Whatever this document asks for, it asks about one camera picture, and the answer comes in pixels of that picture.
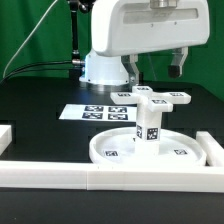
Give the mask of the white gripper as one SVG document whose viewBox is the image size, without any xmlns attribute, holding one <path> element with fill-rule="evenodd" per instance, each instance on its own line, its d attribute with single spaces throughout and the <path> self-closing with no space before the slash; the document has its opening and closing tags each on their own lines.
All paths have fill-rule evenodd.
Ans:
<svg viewBox="0 0 224 224">
<path fill-rule="evenodd" d="M 137 54 L 174 49 L 168 75 L 178 78 L 183 74 L 187 47 L 207 42 L 207 0 L 174 1 L 174 7 L 164 8 L 153 8 L 151 0 L 95 2 L 91 17 L 92 48 L 102 56 L 122 56 L 131 86 L 139 84 Z"/>
</svg>

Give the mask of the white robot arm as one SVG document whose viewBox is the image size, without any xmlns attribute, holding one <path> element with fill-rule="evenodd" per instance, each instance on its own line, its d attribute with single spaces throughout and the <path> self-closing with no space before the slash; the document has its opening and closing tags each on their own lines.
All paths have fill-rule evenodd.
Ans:
<svg viewBox="0 0 224 224">
<path fill-rule="evenodd" d="M 178 77 L 190 46 L 210 34 L 207 0 L 96 0 L 91 13 L 92 48 L 82 82 L 123 86 L 138 81 L 137 56 L 173 51 L 168 74 Z"/>
</svg>

